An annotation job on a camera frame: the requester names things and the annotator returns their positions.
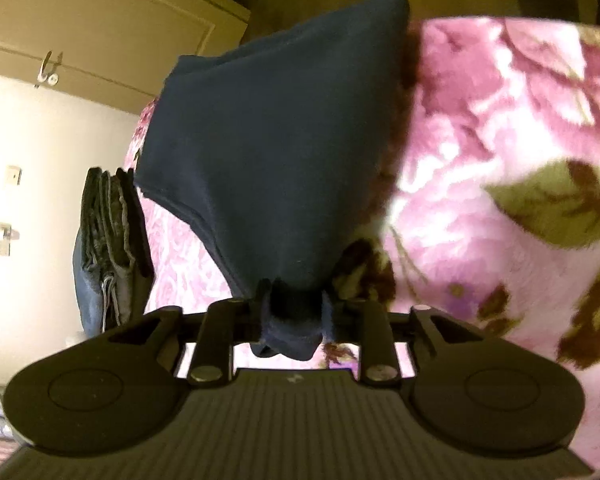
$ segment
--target door handle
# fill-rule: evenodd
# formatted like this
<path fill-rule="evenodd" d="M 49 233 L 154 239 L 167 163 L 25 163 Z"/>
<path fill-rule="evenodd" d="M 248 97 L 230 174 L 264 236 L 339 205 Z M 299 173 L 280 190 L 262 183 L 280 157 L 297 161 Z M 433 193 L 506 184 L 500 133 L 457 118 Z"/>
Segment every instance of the door handle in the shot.
<path fill-rule="evenodd" d="M 54 66 L 50 70 L 49 73 L 45 73 L 46 66 L 49 63 L 49 59 L 51 59 L 51 53 L 52 53 L 51 50 L 46 53 L 45 59 L 42 61 L 42 64 L 40 65 L 38 77 L 36 78 L 38 81 L 38 84 L 35 85 L 35 88 L 39 88 L 40 83 L 44 83 L 44 82 L 46 82 L 49 86 L 55 86 L 58 83 L 58 74 L 56 73 L 56 66 L 58 66 L 58 64 L 60 63 L 59 60 L 57 63 L 54 63 Z"/>

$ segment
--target ribbed black surface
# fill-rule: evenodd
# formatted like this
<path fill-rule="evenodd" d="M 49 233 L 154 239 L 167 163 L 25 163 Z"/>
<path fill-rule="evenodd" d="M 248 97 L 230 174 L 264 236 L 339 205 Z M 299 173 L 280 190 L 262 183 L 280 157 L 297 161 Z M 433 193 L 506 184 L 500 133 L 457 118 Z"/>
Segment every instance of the ribbed black surface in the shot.
<path fill-rule="evenodd" d="M 199 390 L 161 433 L 95 458 L 24 448 L 0 480 L 548 480 L 588 473 L 567 450 L 524 460 L 480 458 L 426 433 L 390 391 L 345 370 L 242 370 Z"/>

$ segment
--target wall switch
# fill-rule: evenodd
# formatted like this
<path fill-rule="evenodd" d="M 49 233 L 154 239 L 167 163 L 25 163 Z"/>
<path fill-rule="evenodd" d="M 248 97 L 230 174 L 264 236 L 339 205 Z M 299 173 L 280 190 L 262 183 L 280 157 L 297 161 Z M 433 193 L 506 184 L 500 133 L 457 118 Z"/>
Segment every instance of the wall switch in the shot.
<path fill-rule="evenodd" d="M 22 170 L 17 166 L 7 166 L 7 170 L 4 173 L 4 183 L 9 186 L 19 186 L 20 176 Z"/>
<path fill-rule="evenodd" d="M 11 254 L 11 244 L 8 240 L 0 240 L 0 256 L 9 256 Z"/>

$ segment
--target silver screw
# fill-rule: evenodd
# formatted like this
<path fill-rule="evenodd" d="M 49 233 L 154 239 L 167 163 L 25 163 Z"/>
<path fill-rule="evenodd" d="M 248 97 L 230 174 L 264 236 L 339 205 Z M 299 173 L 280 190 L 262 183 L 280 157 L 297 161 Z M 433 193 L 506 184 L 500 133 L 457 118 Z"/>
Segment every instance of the silver screw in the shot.
<path fill-rule="evenodd" d="M 222 370 L 217 366 L 199 366 L 193 368 L 189 374 L 194 381 L 199 383 L 209 383 L 211 381 L 217 381 L 222 377 Z"/>
<path fill-rule="evenodd" d="M 366 369 L 366 376 L 376 383 L 390 381 L 398 376 L 398 370 L 389 365 L 373 365 Z"/>

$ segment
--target folded dark blue fabric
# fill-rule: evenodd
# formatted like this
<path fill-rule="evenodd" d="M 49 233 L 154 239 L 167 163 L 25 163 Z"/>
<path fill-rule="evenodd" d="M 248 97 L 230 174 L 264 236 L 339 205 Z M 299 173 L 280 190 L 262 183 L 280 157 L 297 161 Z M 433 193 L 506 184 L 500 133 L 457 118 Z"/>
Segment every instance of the folded dark blue fabric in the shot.
<path fill-rule="evenodd" d="M 192 227 L 234 295 L 264 278 L 325 286 L 388 142 L 407 19 L 407 0 L 366 0 L 168 76 L 136 184 Z"/>

